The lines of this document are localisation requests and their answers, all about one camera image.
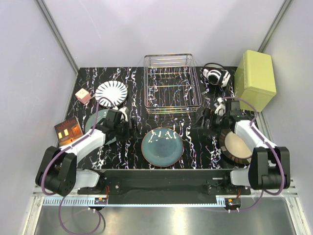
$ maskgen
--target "white striped plate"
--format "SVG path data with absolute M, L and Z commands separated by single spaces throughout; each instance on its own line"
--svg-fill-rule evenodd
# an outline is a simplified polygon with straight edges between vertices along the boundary
M 98 101 L 101 97 L 108 98 L 112 103 L 108 102 L 106 99 L 100 101 L 100 105 L 104 107 L 115 107 L 119 106 L 127 97 L 126 86 L 119 81 L 108 81 L 102 83 L 96 90 L 95 93 L 96 100 Z

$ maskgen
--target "yellow box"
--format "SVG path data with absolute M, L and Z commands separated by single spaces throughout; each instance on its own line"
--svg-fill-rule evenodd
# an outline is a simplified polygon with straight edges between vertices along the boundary
M 271 56 L 247 50 L 235 72 L 235 96 L 250 102 L 260 112 L 275 95 Z M 240 108 L 252 111 L 243 102 L 240 102 Z

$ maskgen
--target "gray wall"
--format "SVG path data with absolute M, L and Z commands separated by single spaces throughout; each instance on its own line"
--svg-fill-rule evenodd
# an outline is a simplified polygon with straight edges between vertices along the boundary
M 237 65 L 257 50 L 283 0 L 45 0 L 79 67 L 142 66 L 192 53 Z
M 291 153 L 291 173 L 313 231 L 313 1 L 296 0 L 265 53 L 272 55 L 277 95 L 264 109 L 273 140 Z
M 34 0 L 0 1 L 0 227 L 19 234 L 75 74 Z

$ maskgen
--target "metal basket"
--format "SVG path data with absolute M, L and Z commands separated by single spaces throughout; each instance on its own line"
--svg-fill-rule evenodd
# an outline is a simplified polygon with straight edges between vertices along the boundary
M 192 54 L 146 55 L 144 95 L 149 114 L 197 111 L 201 94 Z

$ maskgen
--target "small pink box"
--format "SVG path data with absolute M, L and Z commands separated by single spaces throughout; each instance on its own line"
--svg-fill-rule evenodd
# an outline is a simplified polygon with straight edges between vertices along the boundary
M 89 100 L 91 100 L 91 96 L 88 91 L 86 91 L 84 88 L 80 89 L 76 94 L 76 98 L 82 102 L 83 104 L 86 104 Z

